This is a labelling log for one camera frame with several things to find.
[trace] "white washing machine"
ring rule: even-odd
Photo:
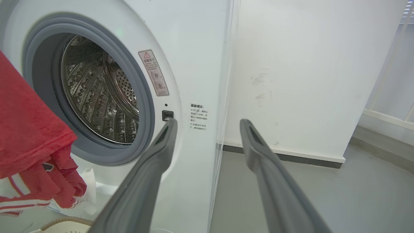
[[[236,3],[0,0],[0,49],[77,134],[72,157],[80,173],[94,169],[98,212],[173,117],[176,146],[151,232],[209,230]]]

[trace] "warning label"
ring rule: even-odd
[[[152,50],[145,50],[138,52],[142,62],[145,65],[145,69],[151,78],[152,85],[154,86],[157,96],[169,95],[167,84],[165,83],[164,76],[161,69],[158,66],[158,62],[155,59]]]
[[[203,105],[190,102],[190,129],[207,131],[208,111]]]

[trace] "gray floor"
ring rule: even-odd
[[[283,162],[334,233],[414,232],[414,175],[353,148],[341,169]],[[49,209],[0,216],[1,232],[28,233],[62,217]],[[254,174],[244,155],[223,153],[212,233],[265,233]]]

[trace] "red cloth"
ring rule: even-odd
[[[0,213],[70,208],[86,184],[70,148],[77,138],[0,51]]]

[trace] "gray grip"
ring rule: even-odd
[[[119,186],[89,233],[148,233],[162,173],[170,166],[177,121],[166,122]]]
[[[270,233],[330,233],[308,198],[253,124],[240,121],[243,151],[257,177]]]

